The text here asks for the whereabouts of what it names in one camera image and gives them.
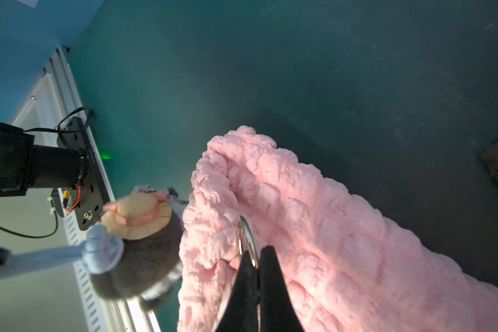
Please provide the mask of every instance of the red wire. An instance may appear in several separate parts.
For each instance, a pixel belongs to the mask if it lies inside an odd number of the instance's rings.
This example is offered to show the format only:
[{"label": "red wire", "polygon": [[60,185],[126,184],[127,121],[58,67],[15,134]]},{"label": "red wire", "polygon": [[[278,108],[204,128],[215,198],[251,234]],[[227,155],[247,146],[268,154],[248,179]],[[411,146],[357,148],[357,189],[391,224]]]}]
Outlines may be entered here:
[{"label": "red wire", "polygon": [[77,204],[80,202],[80,197],[81,197],[81,186],[77,187],[76,202],[74,203],[74,205],[70,209],[65,208],[65,210],[72,211],[77,206]]}]

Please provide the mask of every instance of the light blue rope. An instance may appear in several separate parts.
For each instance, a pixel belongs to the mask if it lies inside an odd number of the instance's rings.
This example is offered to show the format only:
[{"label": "light blue rope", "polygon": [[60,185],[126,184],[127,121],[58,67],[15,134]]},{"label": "light blue rope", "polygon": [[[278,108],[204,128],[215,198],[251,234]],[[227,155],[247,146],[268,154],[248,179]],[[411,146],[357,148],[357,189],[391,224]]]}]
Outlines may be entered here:
[{"label": "light blue rope", "polygon": [[95,225],[80,245],[52,248],[11,256],[0,267],[0,279],[10,278],[80,260],[85,271],[102,274],[111,271],[124,253],[124,242],[107,232],[105,226]]}]

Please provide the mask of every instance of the blue wall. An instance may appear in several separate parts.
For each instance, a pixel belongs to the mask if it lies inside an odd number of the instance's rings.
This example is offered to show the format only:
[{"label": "blue wall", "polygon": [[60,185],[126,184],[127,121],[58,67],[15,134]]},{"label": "blue wall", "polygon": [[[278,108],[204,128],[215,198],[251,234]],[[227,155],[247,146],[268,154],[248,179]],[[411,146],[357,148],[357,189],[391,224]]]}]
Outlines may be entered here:
[{"label": "blue wall", "polygon": [[0,121],[30,92],[58,45],[73,46],[103,0],[0,0]]}]

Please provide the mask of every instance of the gray fur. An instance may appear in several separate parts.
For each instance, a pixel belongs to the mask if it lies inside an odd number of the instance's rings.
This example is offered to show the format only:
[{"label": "gray fur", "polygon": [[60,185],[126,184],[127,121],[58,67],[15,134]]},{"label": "gray fur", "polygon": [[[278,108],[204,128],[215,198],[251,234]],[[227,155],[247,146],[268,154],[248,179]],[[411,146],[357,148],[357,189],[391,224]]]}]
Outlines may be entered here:
[{"label": "gray fur", "polygon": [[94,289],[105,299],[140,295],[164,279],[179,263],[182,235],[181,221],[172,213],[170,222],[159,232],[140,240],[124,240],[120,263],[110,272],[91,275]]}]

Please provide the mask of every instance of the black mounting plate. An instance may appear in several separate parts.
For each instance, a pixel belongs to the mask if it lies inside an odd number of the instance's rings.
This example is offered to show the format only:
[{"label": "black mounting plate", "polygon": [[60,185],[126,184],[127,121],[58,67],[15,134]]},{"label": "black mounting plate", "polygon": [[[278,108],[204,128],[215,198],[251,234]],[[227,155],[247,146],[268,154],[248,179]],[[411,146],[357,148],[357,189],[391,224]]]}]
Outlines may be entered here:
[{"label": "black mounting plate", "polygon": [[[83,121],[77,116],[72,117],[66,125],[67,130],[78,130],[82,127]],[[78,133],[61,134],[57,139],[57,145],[60,148],[79,150],[82,156],[88,160],[86,177],[81,181],[81,198],[79,204],[74,209],[79,228],[86,230],[101,218],[103,205],[110,201],[109,193],[103,183],[101,171],[92,150],[91,141],[85,130]],[[77,190],[72,190],[71,199],[75,200],[76,197]]]}]

